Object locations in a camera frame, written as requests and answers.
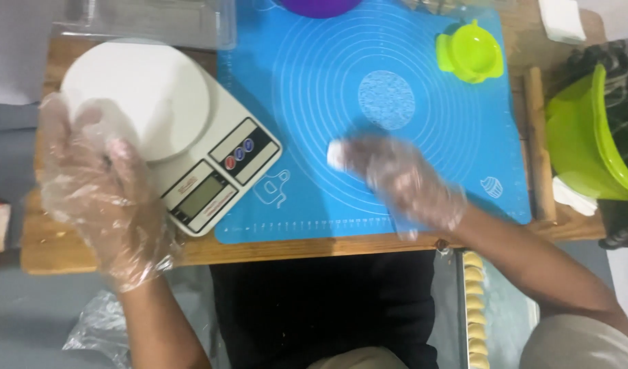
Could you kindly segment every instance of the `gray floor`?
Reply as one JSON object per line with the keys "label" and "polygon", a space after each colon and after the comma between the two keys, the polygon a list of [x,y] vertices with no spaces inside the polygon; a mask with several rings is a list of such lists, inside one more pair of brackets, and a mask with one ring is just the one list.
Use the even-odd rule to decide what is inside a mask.
{"label": "gray floor", "polygon": [[[596,242],[571,242],[561,247],[613,285],[605,251]],[[458,368],[454,362],[457,345],[453,342],[457,322],[451,314],[443,313],[443,308],[454,300],[448,294],[451,288],[444,289],[443,285],[455,286],[456,281],[449,274],[452,267],[447,261],[435,263],[435,269],[438,324],[431,341],[440,350],[441,367]],[[197,268],[189,271],[195,276],[202,274]],[[19,269],[16,254],[0,256],[0,368],[111,368],[99,353],[61,351],[81,309],[103,288],[97,274],[29,276]]]}

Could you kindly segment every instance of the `gloved hand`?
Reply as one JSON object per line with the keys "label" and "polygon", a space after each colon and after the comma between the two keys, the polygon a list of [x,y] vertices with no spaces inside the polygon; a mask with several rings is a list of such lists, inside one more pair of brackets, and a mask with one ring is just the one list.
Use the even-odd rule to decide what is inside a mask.
{"label": "gloved hand", "polygon": [[357,173],[410,221],[452,231],[467,208],[462,188],[445,183],[409,142],[377,136],[336,140],[330,143],[328,164]]}
{"label": "gloved hand", "polygon": [[102,119],[96,104],[70,122],[60,94],[43,101],[42,204],[79,231],[113,287],[128,291],[170,269],[180,247],[137,150],[101,131],[89,134],[98,132]]}

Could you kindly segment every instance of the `person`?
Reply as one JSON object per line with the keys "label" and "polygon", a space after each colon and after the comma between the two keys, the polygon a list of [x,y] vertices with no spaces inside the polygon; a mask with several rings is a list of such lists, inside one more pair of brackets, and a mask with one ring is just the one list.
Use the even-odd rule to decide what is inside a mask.
{"label": "person", "polygon": [[[43,206],[72,224],[118,292],[135,368],[211,368],[162,273],[176,262],[148,169],[123,139],[98,129],[96,105],[70,121],[63,97],[41,105]],[[335,142],[330,162],[408,219],[444,231],[535,300],[542,319],[521,368],[628,368],[628,319],[588,269],[524,227],[467,201],[407,142]],[[212,266],[233,368],[436,368],[434,252]]]}

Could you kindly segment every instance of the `wooden table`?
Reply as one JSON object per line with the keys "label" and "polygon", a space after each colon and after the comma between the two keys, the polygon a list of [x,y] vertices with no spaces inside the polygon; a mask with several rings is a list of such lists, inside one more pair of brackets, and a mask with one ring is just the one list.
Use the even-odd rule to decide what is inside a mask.
{"label": "wooden table", "polygon": [[[600,17],[595,13],[582,11],[581,17],[588,32],[588,44],[605,42],[605,32]],[[539,17],[537,0],[520,0],[513,11],[502,13],[502,24],[510,80],[514,97],[515,116],[521,136],[526,162],[536,163],[543,148],[531,147],[528,118],[526,114],[526,93],[523,76],[530,65],[542,70],[544,86],[555,85],[553,72],[571,54],[572,46],[555,43],[547,39]],[[57,91],[67,68],[95,43],[56,39],[50,46],[44,93]],[[215,55],[187,51],[198,63],[215,75]],[[42,170],[40,156],[36,156],[37,173]],[[529,183],[534,178],[529,173]],[[535,186],[530,186],[531,199],[538,197]],[[600,216],[585,217],[571,208],[557,204],[556,224],[548,221],[533,221],[526,227],[551,240],[597,239],[605,236]],[[311,240],[288,240],[279,242],[256,242],[224,245],[210,232],[202,238],[183,237],[185,256],[181,264],[215,264],[241,261],[261,261],[272,259],[293,259],[302,257],[343,256],[354,254],[374,254],[391,251],[412,251],[433,249],[439,244],[439,235],[424,234],[416,242],[402,242],[395,234],[373,234],[339,238],[318,238]],[[40,205],[40,193],[36,189],[27,200],[27,210],[22,239],[22,268],[30,274],[62,274],[94,271],[96,261],[91,251],[84,245],[77,233],[68,225],[55,222],[45,214]]]}

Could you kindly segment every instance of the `shirt sleeve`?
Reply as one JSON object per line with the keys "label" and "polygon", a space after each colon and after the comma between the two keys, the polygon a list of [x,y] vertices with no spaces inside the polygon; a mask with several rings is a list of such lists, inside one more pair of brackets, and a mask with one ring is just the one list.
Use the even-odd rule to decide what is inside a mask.
{"label": "shirt sleeve", "polygon": [[585,316],[543,319],[521,355],[520,369],[628,369],[628,337]]}

